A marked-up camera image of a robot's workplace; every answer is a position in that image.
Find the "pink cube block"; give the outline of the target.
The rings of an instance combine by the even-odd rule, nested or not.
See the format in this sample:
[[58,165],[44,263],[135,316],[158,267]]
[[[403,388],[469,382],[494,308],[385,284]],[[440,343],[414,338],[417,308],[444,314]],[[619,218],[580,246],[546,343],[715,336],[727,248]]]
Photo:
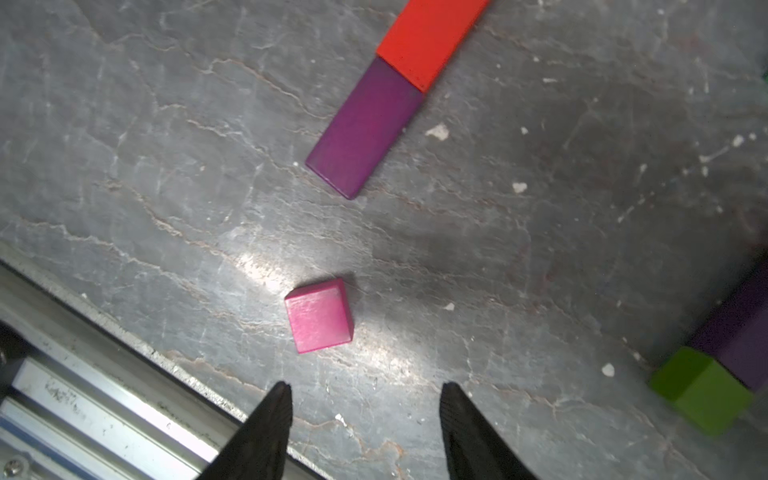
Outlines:
[[352,341],[354,322],[341,278],[297,288],[284,304],[299,354]]

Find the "red rectangular block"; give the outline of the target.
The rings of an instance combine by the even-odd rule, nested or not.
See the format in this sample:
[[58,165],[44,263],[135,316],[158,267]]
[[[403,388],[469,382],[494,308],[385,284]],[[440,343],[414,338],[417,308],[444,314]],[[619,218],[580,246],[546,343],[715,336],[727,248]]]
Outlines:
[[410,0],[376,54],[425,93],[488,4],[488,0]]

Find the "metal rail frame front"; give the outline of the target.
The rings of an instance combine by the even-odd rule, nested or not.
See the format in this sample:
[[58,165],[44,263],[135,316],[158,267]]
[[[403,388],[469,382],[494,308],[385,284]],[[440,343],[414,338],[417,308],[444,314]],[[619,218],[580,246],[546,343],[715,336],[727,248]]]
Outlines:
[[197,479],[251,414],[2,246],[3,478]]

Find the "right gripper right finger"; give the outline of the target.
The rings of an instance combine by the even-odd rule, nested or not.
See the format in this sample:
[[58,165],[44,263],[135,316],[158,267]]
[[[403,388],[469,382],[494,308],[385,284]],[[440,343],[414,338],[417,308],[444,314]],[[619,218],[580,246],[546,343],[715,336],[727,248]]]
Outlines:
[[537,479],[459,384],[443,384],[439,417],[450,479]]

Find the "green cube block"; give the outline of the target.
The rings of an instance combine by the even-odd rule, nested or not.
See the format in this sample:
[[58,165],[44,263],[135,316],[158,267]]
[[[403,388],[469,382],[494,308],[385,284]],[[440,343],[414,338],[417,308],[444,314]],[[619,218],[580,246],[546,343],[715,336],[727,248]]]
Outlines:
[[650,388],[710,436],[725,432],[754,393],[709,355],[680,347],[650,378]]

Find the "purple rectangular block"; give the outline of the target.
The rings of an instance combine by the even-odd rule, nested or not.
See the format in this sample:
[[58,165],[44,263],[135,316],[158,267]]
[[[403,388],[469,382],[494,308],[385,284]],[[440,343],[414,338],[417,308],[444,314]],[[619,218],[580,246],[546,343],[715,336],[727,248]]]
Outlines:
[[719,305],[688,345],[716,359],[753,392],[767,383],[767,264]]
[[367,68],[306,160],[346,199],[354,199],[424,101],[386,61]]

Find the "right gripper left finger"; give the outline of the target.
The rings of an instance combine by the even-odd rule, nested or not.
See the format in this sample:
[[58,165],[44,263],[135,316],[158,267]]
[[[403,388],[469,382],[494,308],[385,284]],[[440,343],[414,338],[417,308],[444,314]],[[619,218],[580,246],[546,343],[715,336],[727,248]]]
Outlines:
[[281,479],[292,421],[292,389],[279,381],[197,479]]

